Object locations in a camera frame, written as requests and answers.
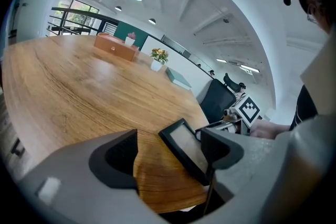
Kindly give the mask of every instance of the black shirt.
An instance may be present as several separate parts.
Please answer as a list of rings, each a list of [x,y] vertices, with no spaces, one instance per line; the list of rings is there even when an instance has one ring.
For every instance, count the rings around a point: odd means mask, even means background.
[[[305,85],[303,85],[298,101],[296,104],[296,111],[294,115],[293,122],[289,128],[289,130],[293,130],[296,125],[300,124],[301,122],[313,118],[317,115],[317,110],[314,105],[312,98],[310,97],[309,92]]]

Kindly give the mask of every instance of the railing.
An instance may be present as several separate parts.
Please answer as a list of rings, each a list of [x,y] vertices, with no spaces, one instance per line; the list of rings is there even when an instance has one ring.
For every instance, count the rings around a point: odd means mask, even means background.
[[[48,27],[47,30],[54,35],[63,35],[64,33],[69,33],[70,35],[80,35],[82,33],[91,33],[91,31],[96,31],[96,34],[104,32],[106,30],[107,33],[114,34],[114,30],[117,27],[119,21],[115,20],[113,18],[110,18],[105,15],[97,14],[97,13],[92,13],[92,12],[87,12],[84,10],[79,10],[79,9],[72,9],[72,8],[59,8],[59,7],[53,7],[51,10],[63,12],[62,17],[57,17],[54,15],[49,15],[50,18],[58,19],[60,20],[59,24],[55,24],[54,22],[48,22]],[[76,22],[73,20],[68,20],[68,14],[73,13],[73,14],[78,14],[85,16],[84,24],[80,22]],[[86,19],[87,18],[93,18],[93,19],[98,19],[101,20],[101,23],[98,28],[94,28],[92,26],[86,25]],[[78,25],[79,27],[74,27],[74,26],[66,26],[66,22]]]

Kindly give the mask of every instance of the brown wooden box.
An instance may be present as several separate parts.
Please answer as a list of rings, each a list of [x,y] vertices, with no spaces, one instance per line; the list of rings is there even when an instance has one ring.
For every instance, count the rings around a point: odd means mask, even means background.
[[[137,46],[127,46],[124,41],[106,33],[99,33],[96,37],[95,47],[107,51],[115,56],[132,61],[139,53]]]

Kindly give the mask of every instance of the wooden table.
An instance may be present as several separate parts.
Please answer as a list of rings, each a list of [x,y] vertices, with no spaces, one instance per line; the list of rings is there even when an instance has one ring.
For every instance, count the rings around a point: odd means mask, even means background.
[[[193,129],[208,121],[195,97],[150,69],[93,46],[95,36],[55,36],[9,46],[4,93],[13,126],[40,162],[53,151],[100,135],[138,129],[134,176],[155,212],[205,201],[203,186],[184,169],[158,132],[185,118]]]

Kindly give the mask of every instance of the white pot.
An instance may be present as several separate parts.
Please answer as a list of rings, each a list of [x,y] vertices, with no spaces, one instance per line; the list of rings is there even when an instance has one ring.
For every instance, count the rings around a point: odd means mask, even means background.
[[[162,64],[156,60],[153,60],[152,61],[152,64],[151,64],[151,69],[154,70],[154,71],[159,71],[160,68],[162,67]]]
[[[125,39],[125,45],[128,45],[128,46],[132,46],[134,42],[135,42],[135,39],[132,39],[129,37],[126,37]]]

